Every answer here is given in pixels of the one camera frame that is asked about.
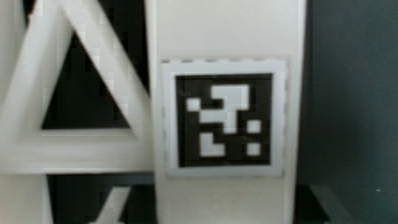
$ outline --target white plastic frame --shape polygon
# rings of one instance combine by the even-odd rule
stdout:
[[[272,134],[270,154],[272,164],[258,166],[195,167],[179,168],[178,165],[178,117],[176,117],[176,77],[179,75],[229,75],[272,73]],[[284,60],[217,60],[206,62],[171,61],[162,63],[162,86],[163,86],[163,126],[165,126],[165,153],[169,174],[176,177],[210,176],[281,176],[284,155],[284,106],[286,106],[286,77],[288,63]]]
[[[73,28],[133,132],[41,130]],[[2,173],[153,170],[149,97],[96,0],[36,3],[0,112]]]

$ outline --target black square pattern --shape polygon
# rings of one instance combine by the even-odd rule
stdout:
[[[229,92],[224,97],[213,95],[217,88]],[[270,165],[272,74],[176,76],[176,104],[179,167]]]

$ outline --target diagonal white strut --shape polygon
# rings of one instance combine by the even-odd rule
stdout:
[[[96,222],[91,222],[89,224],[123,224],[119,222],[119,217],[128,200],[130,191],[131,187],[112,188]]]

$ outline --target dark gap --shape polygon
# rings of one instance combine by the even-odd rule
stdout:
[[[295,191],[295,224],[323,224],[330,222],[313,190],[307,185],[297,185]]]
[[[149,90],[144,0],[99,0],[99,4],[139,78],[146,90]],[[128,128],[128,123],[75,35],[43,121],[43,129],[89,128]]]
[[[28,15],[34,11],[36,0],[23,0],[25,23],[28,25]]]
[[[119,222],[156,224],[153,173],[48,175],[48,187],[55,224],[96,221],[114,187],[131,187]]]

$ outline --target dark background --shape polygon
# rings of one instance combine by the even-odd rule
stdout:
[[[298,183],[398,223],[398,1],[311,0]]]

